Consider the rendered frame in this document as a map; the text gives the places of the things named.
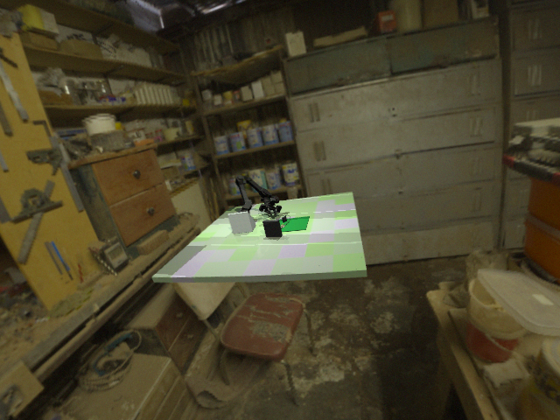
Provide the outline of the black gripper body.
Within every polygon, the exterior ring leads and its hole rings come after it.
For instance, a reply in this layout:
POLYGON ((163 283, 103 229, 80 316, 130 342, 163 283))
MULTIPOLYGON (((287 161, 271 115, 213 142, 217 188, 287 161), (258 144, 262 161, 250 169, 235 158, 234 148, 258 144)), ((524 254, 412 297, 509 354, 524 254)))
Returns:
MULTIPOLYGON (((261 205, 260 205, 260 207, 259 207, 260 212, 263 212, 263 209, 265 210, 265 207, 266 207, 266 206, 268 206, 270 210, 273 210, 273 211, 275 210, 274 205, 273 205, 273 204, 268 204, 268 202, 269 202, 269 201, 267 200, 267 201, 265 201, 264 204, 261 204, 261 205)), ((278 207, 277 212, 280 213, 282 207, 281 207, 281 206, 277 206, 277 207, 278 207)))

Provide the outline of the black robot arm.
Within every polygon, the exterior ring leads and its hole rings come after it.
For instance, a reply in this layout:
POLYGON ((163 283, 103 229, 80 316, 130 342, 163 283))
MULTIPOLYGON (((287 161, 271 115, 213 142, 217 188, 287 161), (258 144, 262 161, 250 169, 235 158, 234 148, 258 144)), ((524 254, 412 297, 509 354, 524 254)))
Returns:
POLYGON ((279 203, 279 198, 277 196, 272 196, 272 194, 266 190, 265 188, 261 188, 254 180, 252 180, 250 177, 246 177, 243 175, 237 175, 235 178, 235 183, 236 185, 239 187, 242 199, 243 199, 243 206, 241 209, 241 213, 242 212, 248 212, 250 211, 251 207, 252 207, 252 201, 248 199, 248 196, 246 194, 245 188, 243 184, 249 184, 251 185, 255 190, 258 191, 259 195, 261 196, 261 202, 265 203, 265 201, 269 201, 268 204, 273 204, 274 206, 276 205, 276 203, 279 203), (244 180, 245 179, 245 180, 244 180), (269 197, 268 197, 269 195, 269 197))

